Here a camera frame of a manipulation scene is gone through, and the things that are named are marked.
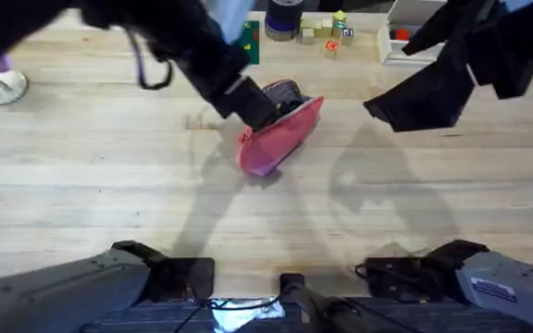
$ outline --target black cable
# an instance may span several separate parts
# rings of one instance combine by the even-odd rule
[[[281,296],[283,296],[285,293],[289,292],[289,290],[282,291],[277,297],[275,297],[273,300],[271,300],[269,302],[264,302],[264,303],[257,304],[257,305],[252,305],[252,306],[237,307],[237,308],[234,308],[234,307],[225,308],[224,307],[229,302],[232,302],[233,301],[232,299],[226,299],[221,304],[217,304],[216,301],[199,300],[197,298],[196,290],[194,289],[193,286],[191,286],[191,292],[192,292],[192,296],[194,298],[194,301],[199,306],[196,309],[194,309],[194,311],[192,311],[184,320],[182,320],[182,322],[178,325],[178,327],[176,327],[176,329],[174,329],[173,333],[179,333],[186,326],[186,324],[188,324],[188,322],[191,321],[191,319],[194,317],[194,315],[196,315],[199,311],[201,311],[201,309],[209,309],[209,310],[217,310],[217,311],[242,311],[242,310],[261,309],[261,308],[264,308],[264,307],[269,307],[269,306],[273,305],[274,303],[278,302],[279,299],[281,298]]]
[[[394,325],[396,325],[398,327],[402,327],[402,328],[406,329],[407,331],[409,331],[411,333],[422,333],[418,329],[413,328],[413,327],[409,327],[406,324],[403,324],[403,323],[401,323],[401,322],[399,322],[399,321],[397,321],[397,320],[395,320],[393,318],[390,318],[387,315],[385,315],[385,314],[383,314],[381,312],[378,312],[378,311],[372,309],[371,307],[369,307],[369,306],[367,306],[367,305],[365,305],[365,304],[363,304],[361,302],[356,301],[355,299],[345,298],[344,300],[349,302],[349,303],[351,303],[353,306],[357,305],[357,306],[365,309],[366,311],[368,311],[372,315],[375,315],[375,316],[380,317],[380,318],[382,318],[382,319],[384,319],[386,321],[389,321],[389,322],[393,323]]]
[[[172,82],[172,63],[168,60],[166,61],[167,64],[167,73],[166,77],[163,81],[149,85],[147,83],[147,79],[145,78],[145,66],[143,65],[143,57],[141,55],[141,48],[139,47],[139,44],[137,43],[137,39],[135,38],[135,34],[133,31],[130,30],[129,27],[125,26],[123,27],[125,32],[127,33],[127,37],[129,38],[130,47],[135,54],[135,63],[137,65],[137,81],[139,82],[139,85],[145,89],[145,90],[160,90],[162,88],[167,87]]]
[[[203,309],[203,305],[199,305],[196,309],[194,309],[187,317],[186,319],[182,320],[182,322],[178,325],[178,327],[176,327],[176,329],[174,329],[174,333],[178,333],[180,332],[180,330],[186,325],[188,324],[188,322],[191,321],[191,319],[194,317],[194,315],[196,315],[199,311],[201,311],[201,309]]]
[[[359,264],[359,265],[356,265],[356,266],[355,266],[355,274],[356,274],[358,277],[360,277],[360,278],[362,278],[362,279],[364,279],[364,280],[367,280],[367,275],[365,275],[365,274],[362,273],[362,270],[363,270],[364,268],[366,268],[366,265],[365,265],[365,264]]]

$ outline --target pink pouch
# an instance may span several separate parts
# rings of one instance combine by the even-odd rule
[[[260,177],[273,171],[312,133],[323,102],[324,97],[312,98],[256,133],[250,128],[244,129],[238,152],[238,164],[242,170]]]

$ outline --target person's foot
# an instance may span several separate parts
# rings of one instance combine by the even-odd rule
[[[9,105],[26,94],[29,82],[24,74],[8,70],[0,73],[0,105]]]

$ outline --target green block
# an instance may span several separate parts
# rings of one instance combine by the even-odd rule
[[[241,47],[250,58],[250,64],[258,65],[260,62],[260,23],[258,21],[246,21],[242,35],[236,41],[236,44]]]

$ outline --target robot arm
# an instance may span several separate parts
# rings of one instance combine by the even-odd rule
[[[441,42],[436,62],[364,102],[372,117],[394,131],[453,127],[475,87],[470,71],[500,99],[524,95],[533,77],[533,0],[449,0],[403,51]]]
[[[196,286],[199,292],[209,297],[214,264],[167,258],[122,241],[88,259],[2,277],[0,333],[69,332],[137,302],[181,297],[189,288],[183,281],[194,276],[203,284]],[[202,274],[193,273],[194,267],[202,267]]]
[[[236,113],[260,130],[283,116],[251,79],[240,75],[248,65],[247,55],[225,43],[219,25],[199,0],[0,0],[0,55],[70,7],[80,9],[88,25],[121,26],[141,34],[156,60],[167,63],[168,70],[174,61],[222,117]],[[170,79],[171,72],[155,86],[143,80],[140,84],[160,89]]]
[[[421,258],[368,258],[363,268],[374,297],[438,302],[447,296],[533,325],[533,265],[485,245],[454,240]]]

